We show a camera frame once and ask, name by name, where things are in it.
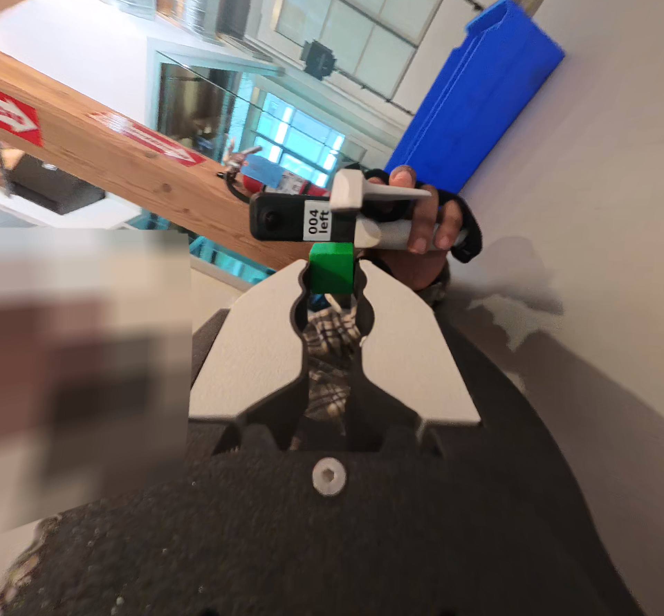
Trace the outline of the blue plastic bin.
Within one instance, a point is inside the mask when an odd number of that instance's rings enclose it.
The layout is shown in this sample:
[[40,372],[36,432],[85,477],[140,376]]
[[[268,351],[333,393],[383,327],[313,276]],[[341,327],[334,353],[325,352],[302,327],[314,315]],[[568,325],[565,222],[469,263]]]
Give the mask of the blue plastic bin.
[[565,57],[513,0],[465,27],[386,164],[459,193]]

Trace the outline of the person's left hand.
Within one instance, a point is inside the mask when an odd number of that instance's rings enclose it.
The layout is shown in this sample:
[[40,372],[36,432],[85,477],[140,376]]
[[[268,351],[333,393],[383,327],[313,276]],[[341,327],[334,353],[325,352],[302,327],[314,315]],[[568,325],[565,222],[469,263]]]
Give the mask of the person's left hand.
[[392,276],[413,291],[432,285],[448,266],[448,254],[463,225],[461,206],[450,200],[440,205],[436,189],[424,185],[429,196],[412,209],[407,250],[371,250],[366,258],[382,260]]

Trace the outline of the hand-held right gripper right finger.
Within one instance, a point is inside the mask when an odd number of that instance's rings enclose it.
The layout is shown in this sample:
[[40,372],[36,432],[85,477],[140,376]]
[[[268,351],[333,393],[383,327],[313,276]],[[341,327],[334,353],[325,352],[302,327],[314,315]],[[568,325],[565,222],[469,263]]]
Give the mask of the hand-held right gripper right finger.
[[368,260],[359,262],[366,284],[362,303],[373,321],[361,344],[362,371],[415,413],[419,426],[476,426],[481,418],[434,312],[410,288]]

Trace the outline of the black box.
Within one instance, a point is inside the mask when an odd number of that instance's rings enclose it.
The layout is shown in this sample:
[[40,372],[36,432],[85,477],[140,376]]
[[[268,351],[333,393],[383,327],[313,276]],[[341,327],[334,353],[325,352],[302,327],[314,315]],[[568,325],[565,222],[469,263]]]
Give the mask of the black box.
[[104,200],[106,192],[58,167],[23,154],[7,171],[10,191],[58,215]]

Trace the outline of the red fire extinguisher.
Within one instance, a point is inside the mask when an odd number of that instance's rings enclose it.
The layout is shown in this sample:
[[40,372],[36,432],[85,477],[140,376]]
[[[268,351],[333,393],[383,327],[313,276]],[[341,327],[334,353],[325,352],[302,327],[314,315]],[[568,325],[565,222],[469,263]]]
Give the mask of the red fire extinguisher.
[[226,183],[227,189],[238,200],[248,204],[254,195],[263,192],[321,198],[329,197],[330,192],[328,189],[315,182],[312,183],[310,180],[286,168],[284,168],[284,176],[277,189],[264,187],[258,181],[243,176],[242,167],[245,164],[245,156],[251,153],[258,153],[260,150],[260,146],[237,150],[235,139],[231,138],[222,156],[221,171],[216,176]]

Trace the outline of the green cube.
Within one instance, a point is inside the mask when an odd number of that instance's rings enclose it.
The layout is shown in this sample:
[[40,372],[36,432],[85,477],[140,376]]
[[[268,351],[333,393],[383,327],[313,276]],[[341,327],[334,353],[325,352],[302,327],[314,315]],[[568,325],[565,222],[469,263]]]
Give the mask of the green cube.
[[352,242],[317,242],[309,255],[309,286],[314,295],[350,295],[354,290]]

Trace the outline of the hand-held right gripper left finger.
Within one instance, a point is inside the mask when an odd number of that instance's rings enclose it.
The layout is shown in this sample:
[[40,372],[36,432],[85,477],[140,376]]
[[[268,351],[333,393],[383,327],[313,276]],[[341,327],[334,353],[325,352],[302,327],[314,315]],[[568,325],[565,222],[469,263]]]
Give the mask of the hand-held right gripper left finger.
[[309,374],[298,307],[309,263],[299,259],[244,292],[191,388],[192,420],[297,423],[309,404]]

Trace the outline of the red sign sticker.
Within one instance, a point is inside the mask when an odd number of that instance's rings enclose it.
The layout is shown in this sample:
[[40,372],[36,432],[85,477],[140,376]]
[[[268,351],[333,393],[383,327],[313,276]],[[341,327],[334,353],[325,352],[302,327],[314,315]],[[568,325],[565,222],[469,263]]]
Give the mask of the red sign sticker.
[[44,146],[36,109],[2,91],[1,128],[34,146]]
[[115,112],[93,112],[87,114],[87,116],[113,132],[132,139],[138,144],[170,158],[183,166],[192,167],[206,161],[206,157],[200,153],[188,149],[178,142],[154,130],[150,130],[141,123],[137,123],[123,115],[116,114]]

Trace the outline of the blue paper tag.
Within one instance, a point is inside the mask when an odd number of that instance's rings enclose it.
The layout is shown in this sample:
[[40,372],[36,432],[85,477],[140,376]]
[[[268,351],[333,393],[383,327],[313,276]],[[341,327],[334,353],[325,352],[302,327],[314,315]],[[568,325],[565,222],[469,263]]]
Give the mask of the blue paper tag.
[[245,156],[245,164],[242,167],[242,175],[258,181],[264,187],[277,189],[284,176],[285,169],[258,153]]

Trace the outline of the person's left forearm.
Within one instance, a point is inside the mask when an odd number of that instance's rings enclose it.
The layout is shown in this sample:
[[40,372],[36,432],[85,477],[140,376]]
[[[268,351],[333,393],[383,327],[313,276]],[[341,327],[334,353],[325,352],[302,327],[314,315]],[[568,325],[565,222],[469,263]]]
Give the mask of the person's left forearm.
[[330,423],[342,438],[346,435],[349,375],[360,341],[355,317],[356,303],[342,307],[335,300],[326,308],[311,312],[303,331],[310,379],[305,416],[315,422]]

